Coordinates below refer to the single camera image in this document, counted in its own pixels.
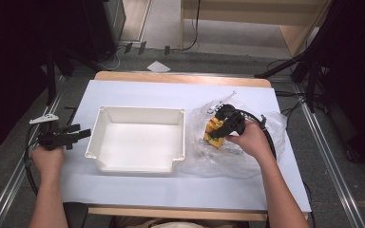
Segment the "plastic bag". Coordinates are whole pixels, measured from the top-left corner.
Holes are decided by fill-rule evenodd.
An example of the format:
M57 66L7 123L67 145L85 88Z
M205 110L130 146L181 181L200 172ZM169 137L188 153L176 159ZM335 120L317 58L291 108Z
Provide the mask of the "plastic bag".
M214 113L208 114L207 111L217 105L219 101L205 104L190 112L185 129L185 160L178 165L177 170L205 178L252 178L260 174L259 165L252 156L243 152L238 145L232 142L224 141L222 146L217 149L203 139L206 124L215 115ZM260 115L237 100L230 99L227 103L261 119ZM284 151L286 117L277 112L263 115L267 119L266 127L274 141L279 158L279 155Z

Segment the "person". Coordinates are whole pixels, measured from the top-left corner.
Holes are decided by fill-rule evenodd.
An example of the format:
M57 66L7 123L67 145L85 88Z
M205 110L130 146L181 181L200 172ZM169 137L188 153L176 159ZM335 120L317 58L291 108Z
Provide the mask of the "person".
M226 140L238 144L247 154L253 156L259 163L262 180L267 201L268 217L271 227L309 227L307 220L302 214L298 204L293 198L283 176L280 173L277 161L272 155L268 141L257 123L245 121L244 133L240 136L226 136ZM41 185L37 196L34 213L29 227L67 227L67 219L63 209L60 192L60 174L64 162L64 148L56 148L47 151L43 147L36 147L31 155L35 165L41 174ZM130 218L121 218L119 221L123 225L117 227L127 227ZM175 222L169 223L168 227L176 226ZM196 224L189 226L185 222L180 227L199 227Z

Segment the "yellow object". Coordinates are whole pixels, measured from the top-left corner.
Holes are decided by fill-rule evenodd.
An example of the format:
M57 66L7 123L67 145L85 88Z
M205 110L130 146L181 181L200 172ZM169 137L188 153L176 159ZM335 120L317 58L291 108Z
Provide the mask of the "yellow object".
M219 127L223 126L223 121L218 120L216 117L212 117L206 125L205 133L203 139L208 141L211 145L215 146L219 149L221 144L223 143L223 138L211 138L209 137L208 133L218 129Z

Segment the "white tray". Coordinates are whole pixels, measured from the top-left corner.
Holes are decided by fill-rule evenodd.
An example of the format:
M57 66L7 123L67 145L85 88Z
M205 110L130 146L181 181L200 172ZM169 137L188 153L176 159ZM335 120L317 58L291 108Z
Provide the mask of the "white tray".
M185 111L101 106L85 157L103 172L171 173L185 158Z

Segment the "person's right hand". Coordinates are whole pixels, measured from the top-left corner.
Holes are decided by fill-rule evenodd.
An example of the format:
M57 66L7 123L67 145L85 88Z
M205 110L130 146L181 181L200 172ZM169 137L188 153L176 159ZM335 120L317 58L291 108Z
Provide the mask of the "person's right hand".
M262 155L272 155L265 134L255 122L245 121L244 133L240 136L226 136L226 140L235 143L241 149L258 160Z
M64 147L48 151L39 145L31 153L31 158L40 172L42 180L51 181L60 179L64 156Z

